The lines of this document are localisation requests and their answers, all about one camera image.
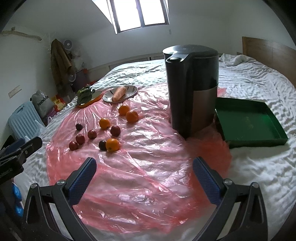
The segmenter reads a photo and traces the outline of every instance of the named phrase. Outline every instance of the wall switch plate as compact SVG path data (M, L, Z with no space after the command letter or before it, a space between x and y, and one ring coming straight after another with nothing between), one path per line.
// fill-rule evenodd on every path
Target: wall switch plate
M8 93L9 98L13 97L16 93L20 92L22 89L20 88L20 85L15 87L12 91Z

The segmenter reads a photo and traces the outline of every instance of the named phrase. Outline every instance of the black container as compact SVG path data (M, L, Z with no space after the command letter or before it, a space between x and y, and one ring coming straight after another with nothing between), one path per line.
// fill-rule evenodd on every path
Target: black container
M171 124L184 138L210 125L215 113L219 56L212 48L178 45L163 50Z

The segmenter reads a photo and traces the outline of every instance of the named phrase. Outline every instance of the metal screw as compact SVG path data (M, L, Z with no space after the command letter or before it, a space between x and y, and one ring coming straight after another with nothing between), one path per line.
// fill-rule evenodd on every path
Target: metal screw
M258 183L252 183L252 186L253 186L254 188L258 188L258 187L259 187L259 184L258 184Z
M57 181L57 185L58 185L58 186L61 186L61 185L63 185L64 183L65 183L65 180L63 180L63 179Z
M31 185L31 188L32 188L32 189L34 189L35 187L37 187L37 183L33 183L33 184Z
M230 179L227 178L224 180L224 184L226 184L227 186L230 186L233 184L233 181L231 181Z

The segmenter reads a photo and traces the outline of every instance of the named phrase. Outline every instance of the brown coat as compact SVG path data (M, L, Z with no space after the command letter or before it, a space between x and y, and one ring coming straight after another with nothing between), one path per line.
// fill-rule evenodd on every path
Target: brown coat
M55 39L51 48L51 69L57 90L69 84L68 76L75 73L75 66L64 49L62 43Z

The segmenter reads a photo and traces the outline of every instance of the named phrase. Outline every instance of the crumpled white cloth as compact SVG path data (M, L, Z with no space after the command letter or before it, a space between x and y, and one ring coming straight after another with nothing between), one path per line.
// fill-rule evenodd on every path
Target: crumpled white cloth
M226 97L264 101L275 114L285 132L288 142L285 146L272 148L236 148L233 155L229 177L241 185L258 182L263 193L268 219L269 240L278 232L295 204L296 196L296 91L294 86L279 72L240 55L223 55L219 62L219 87L227 88ZM166 82L165 63L163 60L124 64L116 67L95 84L96 89L132 84L152 86ZM43 146L30 156L23 165L24 172L15 177L23 198L26 198L30 184L40 186L49 184L46 171L45 147L52 135L75 106L75 99L57 116L41 134ZM101 232L92 227L89 230L98 240L131 241L188 241L193 240L201 230L215 207L208 208L204 217L180 225L170 234L153 230L135 234L114 234ZM53 213L64 234L60 217ZM231 226L231 218L223 231Z

